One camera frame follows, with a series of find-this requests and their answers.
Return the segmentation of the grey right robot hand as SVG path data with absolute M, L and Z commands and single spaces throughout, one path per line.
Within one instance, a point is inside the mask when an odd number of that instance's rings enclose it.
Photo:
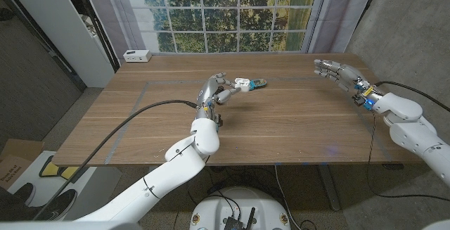
M 314 60 L 317 75 L 335 82 L 344 91 L 352 93 L 357 106 L 372 110 L 375 103 L 383 96 L 356 68 L 333 60 Z

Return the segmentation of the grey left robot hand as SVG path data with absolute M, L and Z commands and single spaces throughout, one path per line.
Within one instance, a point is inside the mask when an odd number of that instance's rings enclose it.
M 207 118 L 218 127 L 223 125 L 221 115 L 215 113 L 214 107 L 224 104 L 232 95 L 242 91 L 235 83 L 225 79 L 225 76 L 225 72 L 215 74 L 203 84 L 196 99 L 196 119 Z

